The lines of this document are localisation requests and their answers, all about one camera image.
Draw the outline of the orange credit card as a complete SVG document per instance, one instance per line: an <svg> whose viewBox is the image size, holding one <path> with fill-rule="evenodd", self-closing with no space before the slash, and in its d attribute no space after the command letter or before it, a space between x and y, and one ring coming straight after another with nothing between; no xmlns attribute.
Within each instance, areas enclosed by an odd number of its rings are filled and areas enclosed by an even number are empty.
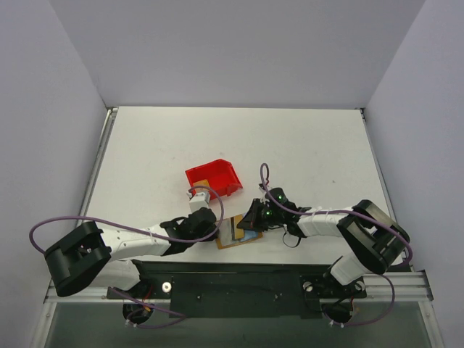
<svg viewBox="0 0 464 348"><path fill-rule="evenodd" d="M243 215L236 215L231 218L231 237L233 241L240 241L244 238L244 229L239 227Z"/></svg>
<svg viewBox="0 0 464 348"><path fill-rule="evenodd" d="M208 189L210 187L209 181L206 179L194 182L194 187L198 189Z"/></svg>

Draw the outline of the red plastic bin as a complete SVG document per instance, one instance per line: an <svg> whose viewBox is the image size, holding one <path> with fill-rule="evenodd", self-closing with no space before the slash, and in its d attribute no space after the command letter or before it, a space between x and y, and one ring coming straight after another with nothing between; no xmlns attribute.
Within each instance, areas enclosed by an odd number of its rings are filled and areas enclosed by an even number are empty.
<svg viewBox="0 0 464 348"><path fill-rule="evenodd" d="M243 189L241 181L231 162L225 159L216 159L207 164L196 166L185 171L191 187L194 182L206 179L210 188L219 196L230 196L239 189Z"/></svg>

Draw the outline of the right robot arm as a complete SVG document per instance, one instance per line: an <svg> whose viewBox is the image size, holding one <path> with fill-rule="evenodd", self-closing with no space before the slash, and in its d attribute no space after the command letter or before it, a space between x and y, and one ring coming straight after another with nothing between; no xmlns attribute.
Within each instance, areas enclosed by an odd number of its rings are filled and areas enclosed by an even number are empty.
<svg viewBox="0 0 464 348"><path fill-rule="evenodd" d="M341 210L322 210L296 206L282 188L263 193L252 201L239 228L255 232L284 228L299 239L330 236L346 241L351 252L336 260L323 280L333 297L341 296L366 273L384 274L404 250L411 250L407 232L370 200Z"/></svg>

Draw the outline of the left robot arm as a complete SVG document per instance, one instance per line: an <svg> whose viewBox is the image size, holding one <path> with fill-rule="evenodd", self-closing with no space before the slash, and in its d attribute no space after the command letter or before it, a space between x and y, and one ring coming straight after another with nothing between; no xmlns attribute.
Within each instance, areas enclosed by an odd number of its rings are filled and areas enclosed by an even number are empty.
<svg viewBox="0 0 464 348"><path fill-rule="evenodd" d="M139 299L147 294L149 280L134 273L133 258L180 254L195 243L214 240L221 224L206 207L141 230L89 218L52 244L44 258L59 297L77 294L91 285L106 264L122 261L122 269L132 273L123 289Z"/></svg>

